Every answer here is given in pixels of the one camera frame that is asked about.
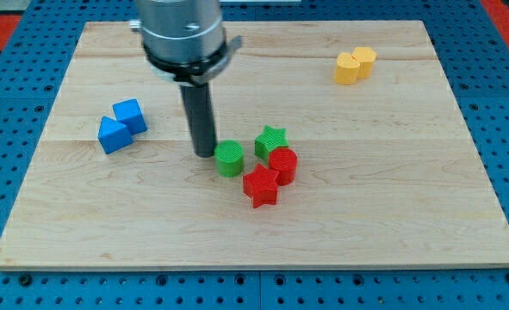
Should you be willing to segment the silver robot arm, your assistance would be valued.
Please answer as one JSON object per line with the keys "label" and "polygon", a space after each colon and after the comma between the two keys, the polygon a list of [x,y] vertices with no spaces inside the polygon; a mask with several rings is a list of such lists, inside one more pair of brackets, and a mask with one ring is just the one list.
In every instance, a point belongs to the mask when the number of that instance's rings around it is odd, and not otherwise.
{"label": "silver robot arm", "polygon": [[218,0],[135,0],[139,20],[130,24],[157,75],[200,87],[220,75],[242,47],[227,38]]}

